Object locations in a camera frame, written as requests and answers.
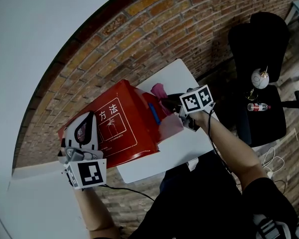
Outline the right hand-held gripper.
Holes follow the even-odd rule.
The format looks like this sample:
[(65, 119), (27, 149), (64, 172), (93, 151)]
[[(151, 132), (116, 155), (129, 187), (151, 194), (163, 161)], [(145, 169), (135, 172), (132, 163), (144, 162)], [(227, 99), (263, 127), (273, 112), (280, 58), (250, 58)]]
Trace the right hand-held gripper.
[(170, 112), (179, 112), (179, 117), (185, 128), (194, 132), (199, 126), (189, 115), (195, 112), (207, 111), (214, 103), (211, 92), (207, 85), (199, 86), (194, 89), (188, 89), (184, 94), (170, 94), (168, 100), (162, 100), (162, 105)]

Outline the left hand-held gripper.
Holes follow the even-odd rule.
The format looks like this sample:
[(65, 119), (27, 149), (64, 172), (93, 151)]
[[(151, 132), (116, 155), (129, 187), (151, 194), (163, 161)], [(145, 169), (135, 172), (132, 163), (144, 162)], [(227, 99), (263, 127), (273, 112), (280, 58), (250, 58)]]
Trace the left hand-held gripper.
[(107, 161), (103, 153), (97, 150), (97, 120), (94, 112), (78, 116), (66, 127), (65, 146), (63, 151), (59, 151), (58, 160), (64, 166), (74, 189), (83, 190), (106, 183)]

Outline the pink cloth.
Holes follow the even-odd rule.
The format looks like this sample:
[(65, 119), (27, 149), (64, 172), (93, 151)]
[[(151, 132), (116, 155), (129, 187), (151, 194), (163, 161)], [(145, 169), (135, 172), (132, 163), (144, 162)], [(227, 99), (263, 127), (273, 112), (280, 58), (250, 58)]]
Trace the pink cloth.
[(170, 111), (169, 111), (167, 108), (165, 108), (165, 107), (162, 105), (162, 103), (161, 103), (162, 100), (168, 100), (168, 99), (167, 99), (168, 94), (165, 92), (164, 87), (163, 87), (163, 84), (161, 84), (161, 83), (157, 83), (157, 84), (155, 84), (155, 85), (152, 87), (151, 92), (158, 98), (158, 102), (159, 102), (159, 104), (160, 104), (162, 110), (164, 111), (164, 113), (165, 113), (167, 116), (169, 116), (169, 115), (175, 113), (175, 112), (170, 112)]

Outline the red fire extinguisher box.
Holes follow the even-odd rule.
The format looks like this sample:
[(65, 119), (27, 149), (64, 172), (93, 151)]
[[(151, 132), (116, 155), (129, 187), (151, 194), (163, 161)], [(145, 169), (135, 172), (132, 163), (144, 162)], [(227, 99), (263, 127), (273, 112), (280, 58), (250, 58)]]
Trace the red fire extinguisher box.
[(183, 130), (179, 117), (167, 116), (156, 96), (121, 80), (59, 130), (63, 148), (66, 127), (90, 111), (97, 120), (97, 150), (103, 153), (109, 168), (157, 153), (159, 143)]

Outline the person's right forearm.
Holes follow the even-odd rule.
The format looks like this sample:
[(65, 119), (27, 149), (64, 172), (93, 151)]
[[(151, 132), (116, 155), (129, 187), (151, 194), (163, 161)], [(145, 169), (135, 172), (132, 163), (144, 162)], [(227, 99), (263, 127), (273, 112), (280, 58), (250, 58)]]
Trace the person's right forearm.
[(242, 188), (259, 178), (267, 177), (255, 151), (217, 119), (209, 116), (208, 126), (203, 130), (210, 136), (230, 170), (238, 177)]

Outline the person's left forearm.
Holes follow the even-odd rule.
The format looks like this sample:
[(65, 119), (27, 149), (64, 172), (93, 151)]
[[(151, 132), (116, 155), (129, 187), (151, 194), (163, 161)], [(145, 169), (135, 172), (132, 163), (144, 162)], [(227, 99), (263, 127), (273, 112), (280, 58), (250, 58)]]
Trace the person's left forearm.
[(93, 189), (73, 192), (90, 239), (121, 239), (110, 212)]

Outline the person's right hand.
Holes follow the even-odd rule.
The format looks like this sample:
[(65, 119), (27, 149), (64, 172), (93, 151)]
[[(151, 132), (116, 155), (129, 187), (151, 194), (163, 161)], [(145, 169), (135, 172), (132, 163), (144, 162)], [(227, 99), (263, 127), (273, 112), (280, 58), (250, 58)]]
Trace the person's right hand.
[(190, 117), (195, 121), (195, 123), (201, 128), (206, 129), (208, 126), (209, 113), (206, 111), (198, 111), (190, 114)]

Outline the gold ornament stand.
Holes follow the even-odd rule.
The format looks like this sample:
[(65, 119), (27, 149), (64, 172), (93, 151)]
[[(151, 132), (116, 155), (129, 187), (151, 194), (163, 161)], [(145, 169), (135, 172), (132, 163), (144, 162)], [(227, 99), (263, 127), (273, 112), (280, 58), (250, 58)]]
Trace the gold ornament stand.
[(258, 93), (255, 88), (252, 88), (250, 91), (245, 93), (245, 97), (250, 101), (254, 101), (258, 97)]

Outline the plastic bottle with red label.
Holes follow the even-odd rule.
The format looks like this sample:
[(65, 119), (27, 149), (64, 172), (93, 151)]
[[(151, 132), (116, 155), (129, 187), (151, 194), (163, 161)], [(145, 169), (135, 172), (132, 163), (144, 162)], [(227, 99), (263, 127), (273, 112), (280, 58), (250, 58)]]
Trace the plastic bottle with red label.
[(249, 103), (247, 105), (247, 110), (250, 112), (263, 112), (270, 110), (271, 106), (265, 103)]

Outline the white round ornament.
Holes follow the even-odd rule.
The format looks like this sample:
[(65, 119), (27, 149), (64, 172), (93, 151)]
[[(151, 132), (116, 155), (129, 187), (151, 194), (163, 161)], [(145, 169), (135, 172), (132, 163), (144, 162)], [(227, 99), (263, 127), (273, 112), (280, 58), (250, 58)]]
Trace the white round ornament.
[(251, 82), (253, 86), (257, 89), (264, 89), (269, 84), (269, 73), (268, 68), (266, 69), (256, 69), (251, 75)]

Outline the person's dark shirt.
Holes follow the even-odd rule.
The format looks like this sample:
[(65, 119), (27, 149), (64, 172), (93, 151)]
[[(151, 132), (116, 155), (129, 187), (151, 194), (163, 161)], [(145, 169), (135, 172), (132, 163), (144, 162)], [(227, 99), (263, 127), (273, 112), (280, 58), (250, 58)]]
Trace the person's dark shirt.
[(194, 170), (167, 171), (160, 194), (129, 239), (263, 239), (258, 218), (297, 239), (296, 212), (269, 178), (240, 191), (220, 158), (200, 156)]

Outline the black office chair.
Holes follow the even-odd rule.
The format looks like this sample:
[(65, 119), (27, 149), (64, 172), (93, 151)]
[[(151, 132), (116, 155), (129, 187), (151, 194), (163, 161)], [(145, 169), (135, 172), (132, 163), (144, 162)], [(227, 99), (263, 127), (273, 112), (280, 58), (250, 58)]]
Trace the black office chair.
[[(280, 77), (284, 55), (290, 39), (285, 21), (270, 12), (258, 12), (250, 22), (232, 27), (228, 33), (229, 46), (235, 61), (237, 79), (233, 93), (225, 103), (230, 117), (235, 120), (238, 137), (250, 147), (257, 147), (278, 140), (286, 135), (284, 108), (299, 111), (299, 91), (294, 101), (281, 101), (274, 86)], [(257, 89), (251, 82), (256, 69), (268, 68), (269, 84)], [(258, 93), (254, 101), (245, 97), (252, 88)], [(249, 103), (265, 103), (271, 106), (263, 112), (250, 112)]]

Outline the person's grey white shoe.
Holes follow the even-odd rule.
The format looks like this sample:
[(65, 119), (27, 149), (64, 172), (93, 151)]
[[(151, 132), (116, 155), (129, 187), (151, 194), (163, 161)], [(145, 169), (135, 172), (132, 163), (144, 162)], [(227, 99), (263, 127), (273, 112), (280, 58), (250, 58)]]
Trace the person's grey white shoe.
[(256, 227), (255, 239), (292, 239), (291, 230), (284, 222), (257, 214), (253, 216), (253, 223)]

